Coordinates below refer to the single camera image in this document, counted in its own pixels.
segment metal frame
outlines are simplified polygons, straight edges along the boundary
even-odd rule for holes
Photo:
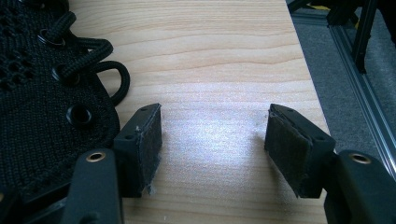
[[[312,0],[294,0],[288,4],[289,12],[294,13],[297,9],[312,2]],[[329,25],[344,25],[354,15],[359,6],[358,0],[343,1],[339,6],[330,10],[327,15]],[[355,42],[352,47],[353,62],[362,74],[366,74],[364,68],[364,58],[366,55],[367,44],[370,38],[370,32],[373,27],[377,0],[365,0],[362,7],[360,24],[356,33]]]
[[[271,104],[264,149],[297,197],[320,198],[325,189],[329,224],[394,223],[396,182],[383,164],[356,150],[335,154],[334,146],[298,111]]]
[[[294,22],[310,25],[327,24],[324,16],[292,14]],[[373,87],[366,75],[360,73],[354,63],[351,52],[353,50],[347,32],[342,26],[329,26],[335,46],[343,60],[349,84],[361,106],[362,114],[368,124],[375,145],[378,148],[382,162],[389,174],[396,180],[396,140],[392,133],[382,106],[375,96]]]

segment wooden table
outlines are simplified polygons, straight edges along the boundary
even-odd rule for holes
[[[162,104],[151,195],[124,199],[126,223],[326,223],[323,197],[296,199],[264,152],[271,103],[327,126],[284,0],[70,1],[77,36],[108,39],[131,89],[121,126]],[[114,71],[100,74],[108,92]]]

